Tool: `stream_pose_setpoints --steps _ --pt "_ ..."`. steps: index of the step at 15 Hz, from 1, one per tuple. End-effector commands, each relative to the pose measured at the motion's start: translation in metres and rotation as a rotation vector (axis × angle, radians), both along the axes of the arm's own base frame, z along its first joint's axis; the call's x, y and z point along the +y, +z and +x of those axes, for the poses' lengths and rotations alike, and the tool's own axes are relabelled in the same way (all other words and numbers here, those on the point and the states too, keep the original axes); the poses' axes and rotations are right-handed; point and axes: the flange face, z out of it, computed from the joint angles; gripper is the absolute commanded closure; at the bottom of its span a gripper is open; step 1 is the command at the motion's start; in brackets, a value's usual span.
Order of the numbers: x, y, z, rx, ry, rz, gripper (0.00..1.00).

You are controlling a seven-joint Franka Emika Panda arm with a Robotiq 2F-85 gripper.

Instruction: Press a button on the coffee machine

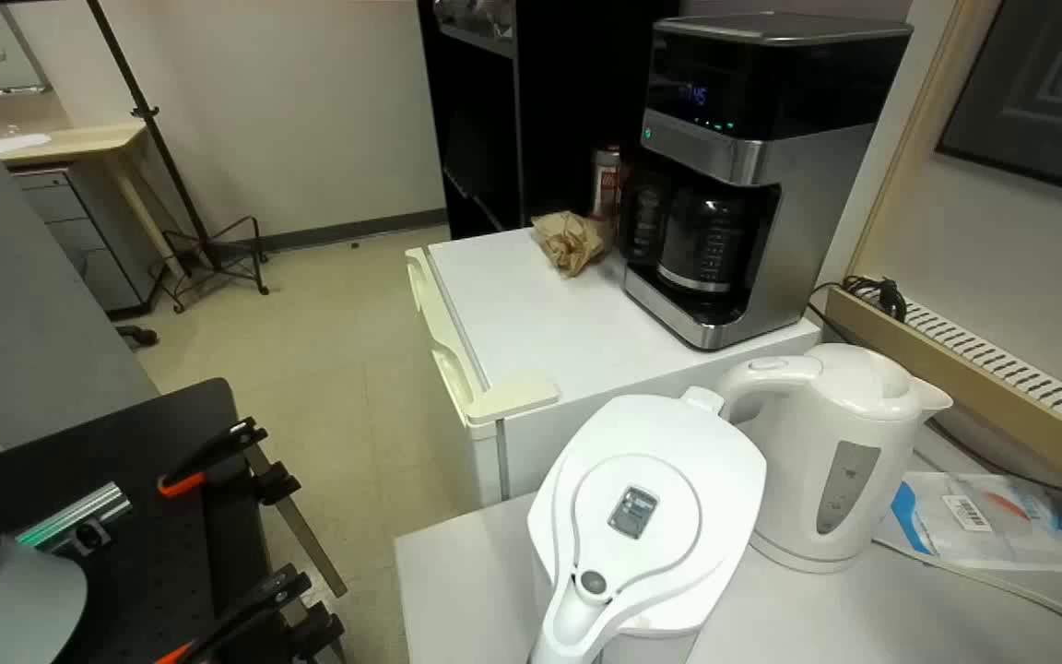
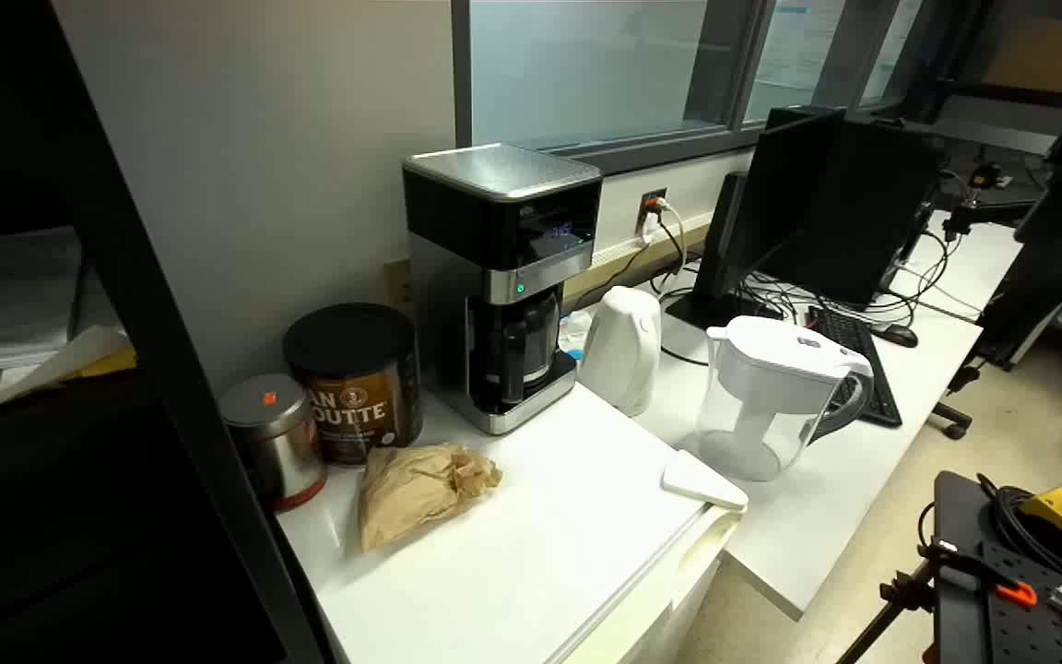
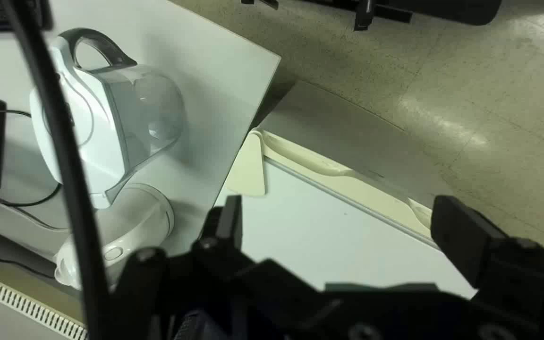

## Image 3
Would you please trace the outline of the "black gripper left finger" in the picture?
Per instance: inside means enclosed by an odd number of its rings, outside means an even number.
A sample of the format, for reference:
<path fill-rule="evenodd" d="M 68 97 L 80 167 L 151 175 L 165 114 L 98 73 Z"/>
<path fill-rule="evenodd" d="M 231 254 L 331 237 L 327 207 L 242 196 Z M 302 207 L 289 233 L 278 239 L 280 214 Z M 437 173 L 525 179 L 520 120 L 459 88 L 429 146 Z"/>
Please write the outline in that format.
<path fill-rule="evenodd" d="M 242 196 L 231 194 L 223 205 L 214 205 L 208 211 L 200 237 L 229 241 L 234 248 L 242 247 Z"/>

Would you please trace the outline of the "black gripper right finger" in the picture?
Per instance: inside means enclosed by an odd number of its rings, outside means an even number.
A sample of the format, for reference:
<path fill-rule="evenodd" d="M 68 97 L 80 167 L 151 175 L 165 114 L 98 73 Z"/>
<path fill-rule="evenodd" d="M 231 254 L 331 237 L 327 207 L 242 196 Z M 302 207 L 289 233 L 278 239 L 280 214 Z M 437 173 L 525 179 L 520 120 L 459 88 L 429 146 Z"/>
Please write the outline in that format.
<path fill-rule="evenodd" d="M 478 209 L 448 194 L 435 197 L 431 235 L 472 286 L 482 282 L 491 248 L 506 239 Z"/>

